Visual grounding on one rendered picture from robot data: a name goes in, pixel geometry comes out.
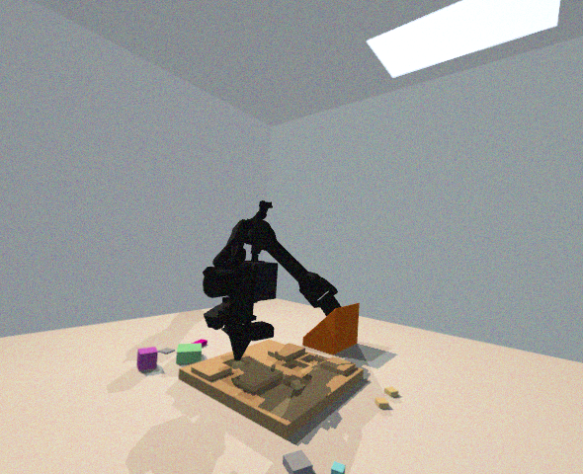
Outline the purple cube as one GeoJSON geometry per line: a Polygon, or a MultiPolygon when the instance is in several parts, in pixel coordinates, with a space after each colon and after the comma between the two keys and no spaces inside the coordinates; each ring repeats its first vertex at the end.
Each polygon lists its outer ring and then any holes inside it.
{"type": "Polygon", "coordinates": [[[138,349],[137,368],[140,371],[155,369],[157,363],[157,350],[153,348],[138,349]]]}

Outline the teal block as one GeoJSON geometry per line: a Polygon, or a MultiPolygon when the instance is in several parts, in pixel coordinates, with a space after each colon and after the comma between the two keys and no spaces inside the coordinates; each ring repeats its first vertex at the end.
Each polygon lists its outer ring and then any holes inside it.
{"type": "Polygon", "coordinates": [[[331,474],[345,474],[346,465],[334,461],[331,474]]]}

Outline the green block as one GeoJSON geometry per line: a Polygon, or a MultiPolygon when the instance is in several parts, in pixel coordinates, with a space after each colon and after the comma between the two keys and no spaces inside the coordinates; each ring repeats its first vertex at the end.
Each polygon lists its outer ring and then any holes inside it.
{"type": "Polygon", "coordinates": [[[178,344],[176,364],[196,363],[202,358],[202,344],[178,344]]]}

